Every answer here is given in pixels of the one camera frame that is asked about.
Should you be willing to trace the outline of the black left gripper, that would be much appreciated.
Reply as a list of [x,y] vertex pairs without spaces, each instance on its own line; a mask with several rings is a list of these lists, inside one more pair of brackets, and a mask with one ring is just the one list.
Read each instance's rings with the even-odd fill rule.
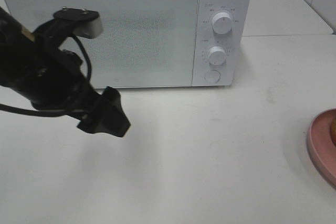
[[[68,37],[75,40],[87,62],[86,76],[80,70],[79,56],[59,48]],[[78,129],[89,134],[125,136],[131,124],[123,111],[119,91],[106,87],[100,95],[93,89],[91,63],[83,44],[73,33],[36,33],[32,39],[21,34],[15,43],[19,56],[15,91],[27,98],[36,110],[91,110],[90,116],[80,117]]]

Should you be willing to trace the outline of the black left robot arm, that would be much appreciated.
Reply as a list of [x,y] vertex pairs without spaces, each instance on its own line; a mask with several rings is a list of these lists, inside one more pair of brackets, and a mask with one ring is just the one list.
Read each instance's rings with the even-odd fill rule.
[[64,7],[29,31],[1,10],[1,86],[31,102],[32,109],[1,105],[5,112],[55,118],[70,116],[89,133],[125,136],[130,122],[118,90],[98,93],[91,85],[92,64],[80,38],[102,33],[100,14]]

